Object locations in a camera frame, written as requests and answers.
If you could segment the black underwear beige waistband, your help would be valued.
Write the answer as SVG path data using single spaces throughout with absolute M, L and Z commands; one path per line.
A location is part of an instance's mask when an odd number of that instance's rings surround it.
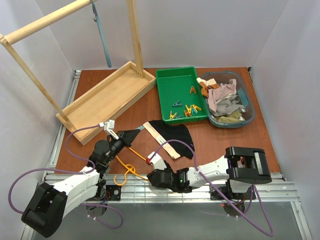
M 179 140 L 187 144 L 195 152 L 194 143 L 188 128 L 183 124 L 169 125 L 163 120 L 151 120 L 142 125 L 158 144 L 169 140 Z M 193 158 L 193 153 L 182 143 L 171 141 L 162 146 L 169 156 L 176 160 L 180 157 Z

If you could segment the yellow plastic hanger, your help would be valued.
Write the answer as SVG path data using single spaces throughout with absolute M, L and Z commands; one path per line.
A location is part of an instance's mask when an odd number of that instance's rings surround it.
M 139 158 L 144 160 L 144 162 L 147 162 L 147 159 L 145 157 L 140 155 L 138 152 L 136 152 L 131 147 L 127 147 L 127 149 L 129 149 L 131 152 L 133 152 Z M 141 175 L 137 174 L 136 168 L 132 164 L 124 164 L 117 155 L 115 157 L 118 160 L 118 162 L 126 169 L 126 172 L 124 173 L 124 181 L 122 183 L 117 182 L 117 176 L 113 177 L 113 182 L 115 183 L 116 186 L 123 186 L 124 184 L 126 184 L 127 181 L 128 181 L 128 177 L 127 177 L 128 174 L 132 174 L 132 175 L 138 177 L 139 179 L 141 179 L 143 181 L 149 182 L 149 180 L 147 178 L 142 177 Z

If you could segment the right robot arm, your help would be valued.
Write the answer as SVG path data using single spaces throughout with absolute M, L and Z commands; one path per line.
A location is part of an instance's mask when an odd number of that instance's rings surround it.
M 174 172 L 171 166 L 158 154 L 153 156 L 153 171 L 147 175 L 151 185 L 170 189 L 176 193 L 190 193 L 209 182 L 226 179 L 226 188 L 234 194 L 247 192 L 251 185 L 272 182 L 266 153 L 261 148 L 231 146 L 219 159 L 200 165 L 186 167 Z

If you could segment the teal clothespin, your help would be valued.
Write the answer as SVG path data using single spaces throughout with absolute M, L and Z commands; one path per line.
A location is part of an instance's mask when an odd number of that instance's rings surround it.
M 142 131 L 145 127 L 143 125 L 139 126 L 137 129 L 139 129 L 140 131 Z

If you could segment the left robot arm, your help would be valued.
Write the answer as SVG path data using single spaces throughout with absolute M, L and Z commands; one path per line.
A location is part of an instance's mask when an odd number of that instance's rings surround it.
M 117 132 L 117 138 L 108 135 L 95 143 L 89 162 L 78 174 L 54 184 L 40 184 L 22 213 L 22 222 L 48 238 L 74 208 L 87 200 L 105 200 L 110 196 L 105 180 L 110 162 L 130 147 L 139 133 L 140 129 L 133 129 Z

